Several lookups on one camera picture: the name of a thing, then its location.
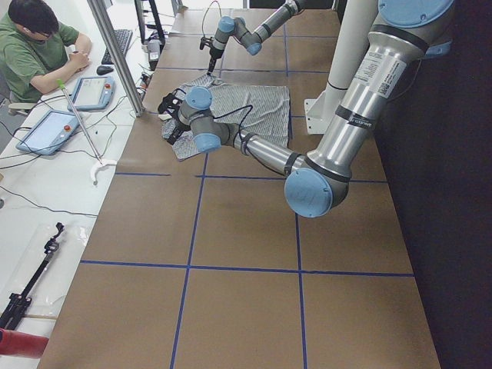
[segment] red object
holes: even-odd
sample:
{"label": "red object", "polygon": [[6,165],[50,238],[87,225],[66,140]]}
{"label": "red object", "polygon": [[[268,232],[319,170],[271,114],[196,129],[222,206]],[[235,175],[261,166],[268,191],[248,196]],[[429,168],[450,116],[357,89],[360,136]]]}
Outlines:
{"label": "red object", "polygon": [[47,344],[46,337],[0,328],[0,355],[39,359]]}

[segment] label sticker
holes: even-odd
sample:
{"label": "label sticker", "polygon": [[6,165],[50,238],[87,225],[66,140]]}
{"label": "label sticker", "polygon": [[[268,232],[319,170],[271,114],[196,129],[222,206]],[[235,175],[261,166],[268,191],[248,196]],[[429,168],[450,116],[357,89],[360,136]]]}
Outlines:
{"label": "label sticker", "polygon": [[354,79],[373,93],[388,98],[406,67],[406,63],[391,55],[368,52]]}

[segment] brown tabletop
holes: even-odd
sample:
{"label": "brown tabletop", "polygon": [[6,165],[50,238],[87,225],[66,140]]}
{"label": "brown tabletop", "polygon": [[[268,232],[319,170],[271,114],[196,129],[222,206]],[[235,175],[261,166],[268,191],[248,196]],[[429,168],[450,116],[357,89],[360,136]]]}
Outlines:
{"label": "brown tabletop", "polygon": [[[223,9],[250,28],[272,12]],[[439,368],[373,139],[347,199],[316,219],[239,151],[178,162],[162,139],[162,97],[208,66],[203,15],[176,18],[39,369]],[[304,99],[324,90],[339,29],[307,10],[255,57],[229,42],[215,73],[288,86],[289,147],[305,153],[321,136]]]}

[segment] black backdrop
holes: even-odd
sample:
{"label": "black backdrop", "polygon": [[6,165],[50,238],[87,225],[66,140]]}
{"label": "black backdrop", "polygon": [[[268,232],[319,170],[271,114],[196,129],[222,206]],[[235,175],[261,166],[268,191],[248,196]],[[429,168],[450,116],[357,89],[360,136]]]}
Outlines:
{"label": "black backdrop", "polygon": [[442,369],[492,368],[491,26],[492,3],[458,2],[451,53],[375,132]]}

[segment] ur robot arm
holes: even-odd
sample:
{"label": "ur robot arm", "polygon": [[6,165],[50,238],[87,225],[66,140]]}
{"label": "ur robot arm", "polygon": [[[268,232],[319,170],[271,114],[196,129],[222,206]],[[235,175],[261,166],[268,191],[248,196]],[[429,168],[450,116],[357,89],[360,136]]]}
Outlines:
{"label": "ur robot arm", "polygon": [[295,15],[298,15],[305,9],[307,0],[287,0],[279,9],[277,9],[266,21],[259,25],[252,33],[246,28],[246,22],[243,18],[222,17],[218,23],[217,31],[213,38],[201,38],[200,49],[205,46],[210,48],[210,62],[208,64],[207,74],[215,69],[218,59],[222,58],[225,46],[232,36],[243,45],[251,54],[256,55],[261,50],[261,44],[277,31],[286,21]]}
{"label": "ur robot arm", "polygon": [[[305,155],[270,143],[240,125],[216,122],[210,111],[211,93],[204,87],[195,87],[183,101],[174,101],[174,117],[184,131],[192,131],[200,152],[228,145],[256,158],[287,177],[284,194],[296,213],[306,218],[322,216],[345,199],[351,162],[374,129],[394,86],[405,68],[423,58],[445,34],[453,10],[453,0],[380,1],[368,34],[369,49],[320,144]],[[163,101],[159,112],[167,108]]]}

